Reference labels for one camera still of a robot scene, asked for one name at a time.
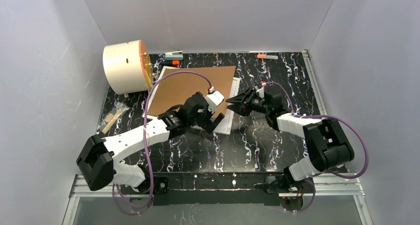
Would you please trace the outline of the black orange marker pen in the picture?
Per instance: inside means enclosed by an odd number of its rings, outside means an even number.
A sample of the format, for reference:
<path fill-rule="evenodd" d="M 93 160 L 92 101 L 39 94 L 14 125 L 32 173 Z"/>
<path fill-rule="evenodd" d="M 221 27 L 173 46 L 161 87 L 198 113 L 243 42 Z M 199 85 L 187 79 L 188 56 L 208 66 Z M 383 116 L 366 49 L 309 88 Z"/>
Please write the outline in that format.
<path fill-rule="evenodd" d="M 166 61 L 165 64 L 166 65 L 179 65 L 179 61 L 178 60 Z"/>

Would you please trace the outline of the aluminium rail front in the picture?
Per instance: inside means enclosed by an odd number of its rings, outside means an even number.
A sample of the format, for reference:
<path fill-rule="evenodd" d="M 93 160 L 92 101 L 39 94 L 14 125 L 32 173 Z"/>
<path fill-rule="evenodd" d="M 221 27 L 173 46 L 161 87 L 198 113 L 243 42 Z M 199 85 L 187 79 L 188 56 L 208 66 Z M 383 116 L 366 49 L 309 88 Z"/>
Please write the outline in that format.
<path fill-rule="evenodd" d="M 252 191 L 254 184 L 264 181 L 266 176 L 281 173 L 270 172 L 157 172 L 154 177 L 168 178 L 168 192 L 172 191 Z M 364 195 L 360 181 L 345 179 L 331 173 L 324 173 L 311 179 L 314 191 L 319 195 Z"/>

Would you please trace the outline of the white picture frame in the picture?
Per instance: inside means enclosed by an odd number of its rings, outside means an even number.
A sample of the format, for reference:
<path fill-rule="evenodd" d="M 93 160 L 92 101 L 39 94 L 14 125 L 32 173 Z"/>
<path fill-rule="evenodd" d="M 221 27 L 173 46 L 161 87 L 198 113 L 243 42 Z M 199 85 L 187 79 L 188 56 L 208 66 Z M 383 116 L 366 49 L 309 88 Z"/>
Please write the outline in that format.
<path fill-rule="evenodd" d="M 164 73 L 165 69 L 177 69 L 177 68 L 169 67 L 169 66 L 163 67 L 158 79 L 162 79 L 164 77 L 163 73 Z M 231 91 L 230 91 L 230 94 L 229 94 L 228 98 L 233 97 L 234 95 L 236 95 L 238 93 L 239 83 L 240 83 L 240 78 L 233 77 L 233 83 L 232 83 Z M 214 133 L 229 135 L 230 132 L 231 132 L 234 113 L 231 110 L 227 109 L 227 105 L 228 105 L 228 103 L 226 103 L 226 102 L 222 103 L 217 108 L 216 113 L 212 117 L 212 119 L 216 118 L 219 113 L 223 113 L 225 115 L 224 119 L 221 121 L 221 123 L 214 130 Z M 149 116 L 148 115 L 148 119 L 154 119 L 156 117 L 157 116 Z"/>

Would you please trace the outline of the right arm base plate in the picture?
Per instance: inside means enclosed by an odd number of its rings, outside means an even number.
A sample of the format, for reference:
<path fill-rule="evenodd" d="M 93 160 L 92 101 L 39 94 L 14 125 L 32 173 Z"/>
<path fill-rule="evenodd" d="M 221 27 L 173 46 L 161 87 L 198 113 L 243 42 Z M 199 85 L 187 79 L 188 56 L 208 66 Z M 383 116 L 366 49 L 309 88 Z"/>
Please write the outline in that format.
<path fill-rule="evenodd" d="M 266 176 L 264 181 L 261 183 L 254 184 L 254 189 L 259 189 L 268 194 L 279 194 L 279 193 L 292 193 L 297 195 L 298 192 L 312 193 L 314 191 L 313 186 L 308 181 L 294 181 L 289 180 L 283 175 L 278 176 Z"/>

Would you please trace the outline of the orange grey utility knife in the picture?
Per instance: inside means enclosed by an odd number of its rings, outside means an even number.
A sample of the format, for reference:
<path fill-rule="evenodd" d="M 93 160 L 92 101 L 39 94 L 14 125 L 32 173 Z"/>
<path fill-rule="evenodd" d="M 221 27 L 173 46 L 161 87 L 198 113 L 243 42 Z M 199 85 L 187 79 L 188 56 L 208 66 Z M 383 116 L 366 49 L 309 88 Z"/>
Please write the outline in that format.
<path fill-rule="evenodd" d="M 265 54 L 258 54 L 258 59 L 268 59 L 268 60 L 278 60 L 278 56 L 276 55 L 265 55 Z"/>

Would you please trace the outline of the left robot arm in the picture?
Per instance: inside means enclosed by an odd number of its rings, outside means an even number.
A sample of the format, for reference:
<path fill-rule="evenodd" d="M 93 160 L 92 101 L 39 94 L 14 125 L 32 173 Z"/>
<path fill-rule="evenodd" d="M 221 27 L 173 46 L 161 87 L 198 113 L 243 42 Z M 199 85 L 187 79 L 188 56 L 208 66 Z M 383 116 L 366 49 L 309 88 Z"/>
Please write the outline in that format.
<path fill-rule="evenodd" d="M 97 191 L 111 183 L 139 187 L 148 178 L 146 169 L 122 160 L 145 146 L 183 135 L 194 126 L 212 133 L 224 119 L 222 113 L 213 117 L 223 102 L 224 96 L 219 91 L 205 96 L 196 92 L 184 104 L 169 108 L 142 126 L 116 136 L 101 138 L 95 134 L 89 137 L 76 159 L 88 188 Z"/>

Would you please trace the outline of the brown cardboard backing board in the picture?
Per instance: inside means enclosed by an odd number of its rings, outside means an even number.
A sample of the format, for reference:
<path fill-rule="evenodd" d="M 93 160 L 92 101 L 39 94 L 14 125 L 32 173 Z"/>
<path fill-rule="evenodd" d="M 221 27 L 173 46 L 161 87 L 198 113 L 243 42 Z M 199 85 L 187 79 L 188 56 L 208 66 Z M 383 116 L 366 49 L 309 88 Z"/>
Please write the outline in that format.
<path fill-rule="evenodd" d="M 181 71 L 200 73 L 207 77 L 214 89 L 227 99 L 231 91 L 235 69 L 235 66 L 177 68 L 165 69 L 163 75 Z M 182 105 L 196 92 L 201 92 L 205 96 L 208 93 L 208 87 L 208 82 L 195 74 L 179 73 L 171 76 L 159 83 L 154 90 L 154 96 L 149 101 L 148 115 L 158 116 L 172 106 Z"/>

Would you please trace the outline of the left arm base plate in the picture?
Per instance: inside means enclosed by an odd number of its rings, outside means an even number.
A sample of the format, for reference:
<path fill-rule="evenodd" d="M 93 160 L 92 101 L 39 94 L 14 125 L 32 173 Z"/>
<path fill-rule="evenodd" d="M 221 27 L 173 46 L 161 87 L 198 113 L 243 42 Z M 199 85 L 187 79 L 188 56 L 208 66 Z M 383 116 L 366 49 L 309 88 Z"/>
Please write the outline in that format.
<path fill-rule="evenodd" d="M 165 176 L 157 176 L 153 178 L 154 186 L 153 186 L 153 195 L 164 195 L 168 193 L 168 178 Z M 144 185 L 144 193 L 149 193 L 150 189 L 150 178 L 147 177 L 145 180 Z"/>

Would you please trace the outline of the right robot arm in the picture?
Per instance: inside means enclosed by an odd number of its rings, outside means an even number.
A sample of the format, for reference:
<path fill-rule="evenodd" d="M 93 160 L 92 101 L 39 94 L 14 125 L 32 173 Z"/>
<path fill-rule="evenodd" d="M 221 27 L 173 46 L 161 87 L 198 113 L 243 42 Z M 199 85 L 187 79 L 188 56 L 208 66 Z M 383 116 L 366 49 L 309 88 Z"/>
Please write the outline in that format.
<path fill-rule="evenodd" d="M 308 152 L 305 158 L 286 167 L 282 175 L 257 184 L 255 188 L 286 190 L 298 187 L 304 179 L 354 159 L 354 150 L 338 120 L 295 116 L 287 110 L 286 98 L 273 86 L 258 90 L 249 87 L 226 102 L 228 109 L 241 116 L 249 116 L 253 111 L 263 113 L 272 129 L 305 140 Z"/>

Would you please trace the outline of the cream cylindrical drum device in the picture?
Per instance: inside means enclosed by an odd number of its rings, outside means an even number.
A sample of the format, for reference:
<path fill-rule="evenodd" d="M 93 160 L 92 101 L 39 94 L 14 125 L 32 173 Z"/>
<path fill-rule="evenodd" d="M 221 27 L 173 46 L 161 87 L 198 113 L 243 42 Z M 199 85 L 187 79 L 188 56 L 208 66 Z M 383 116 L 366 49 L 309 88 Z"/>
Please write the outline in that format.
<path fill-rule="evenodd" d="M 147 91 L 152 87 L 152 63 L 142 40 L 104 47 L 103 68 L 116 94 Z"/>

